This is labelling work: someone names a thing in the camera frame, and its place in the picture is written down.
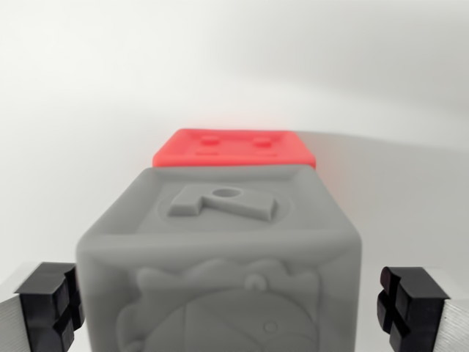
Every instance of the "red block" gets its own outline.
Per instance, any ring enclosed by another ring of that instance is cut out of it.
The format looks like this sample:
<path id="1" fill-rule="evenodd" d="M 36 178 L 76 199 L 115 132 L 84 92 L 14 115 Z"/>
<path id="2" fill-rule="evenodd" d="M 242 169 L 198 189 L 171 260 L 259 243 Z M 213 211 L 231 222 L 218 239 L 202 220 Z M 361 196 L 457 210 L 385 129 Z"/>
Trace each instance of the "red block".
<path id="1" fill-rule="evenodd" d="M 308 164 L 316 158 L 289 131 L 178 130 L 153 157 L 153 166 Z"/>

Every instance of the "gray block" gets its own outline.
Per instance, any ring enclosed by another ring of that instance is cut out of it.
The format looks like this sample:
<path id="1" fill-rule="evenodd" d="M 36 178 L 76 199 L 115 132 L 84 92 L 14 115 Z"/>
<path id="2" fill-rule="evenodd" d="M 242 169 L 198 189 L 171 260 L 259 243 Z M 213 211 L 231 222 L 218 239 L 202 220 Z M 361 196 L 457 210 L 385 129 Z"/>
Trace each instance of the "gray block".
<path id="1" fill-rule="evenodd" d="M 360 238 L 310 166 L 144 170 L 81 239 L 94 352 L 353 352 Z"/>
<path id="2" fill-rule="evenodd" d="M 15 291 L 38 265 L 23 263 L 0 285 L 0 352 L 31 352 L 21 298 Z"/>
<path id="3" fill-rule="evenodd" d="M 469 292 L 439 268 L 425 268 L 445 290 L 445 300 L 433 352 L 469 351 Z"/>

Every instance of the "raised relief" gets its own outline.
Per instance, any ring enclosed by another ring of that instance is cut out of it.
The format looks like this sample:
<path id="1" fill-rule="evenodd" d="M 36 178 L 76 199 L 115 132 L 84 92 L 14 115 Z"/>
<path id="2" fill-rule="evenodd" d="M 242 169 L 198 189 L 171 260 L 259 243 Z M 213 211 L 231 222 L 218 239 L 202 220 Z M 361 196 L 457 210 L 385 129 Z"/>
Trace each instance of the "raised relief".
<path id="1" fill-rule="evenodd" d="M 170 216 L 198 216 L 203 208 L 270 221 L 276 200 L 261 191 L 214 185 L 188 185 L 173 199 Z"/>
<path id="2" fill-rule="evenodd" d="M 208 260 L 180 274 L 136 272 L 117 319 L 121 352 L 315 352 L 320 281 L 278 260 Z"/>

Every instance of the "gray plastic cube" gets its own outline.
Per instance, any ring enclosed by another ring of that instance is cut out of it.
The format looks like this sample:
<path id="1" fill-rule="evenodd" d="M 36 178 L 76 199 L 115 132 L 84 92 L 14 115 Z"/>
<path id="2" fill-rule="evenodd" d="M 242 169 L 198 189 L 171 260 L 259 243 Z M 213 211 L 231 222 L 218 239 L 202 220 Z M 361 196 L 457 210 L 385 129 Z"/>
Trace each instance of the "gray plastic cube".
<path id="1" fill-rule="evenodd" d="M 360 238 L 310 166 L 144 170 L 78 245 L 94 352 L 353 352 Z"/>

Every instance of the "white backdrop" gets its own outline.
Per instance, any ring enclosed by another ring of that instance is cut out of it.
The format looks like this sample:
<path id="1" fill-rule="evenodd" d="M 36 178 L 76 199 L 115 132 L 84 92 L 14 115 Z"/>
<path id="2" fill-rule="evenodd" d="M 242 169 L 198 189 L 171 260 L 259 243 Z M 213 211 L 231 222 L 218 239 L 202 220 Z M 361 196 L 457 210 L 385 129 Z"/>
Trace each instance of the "white backdrop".
<path id="1" fill-rule="evenodd" d="M 465 1 L 1 0 L 0 279 L 74 260 L 178 128 L 300 131 L 363 238 L 356 350 L 390 351 L 384 265 L 469 286 L 468 43 Z"/>

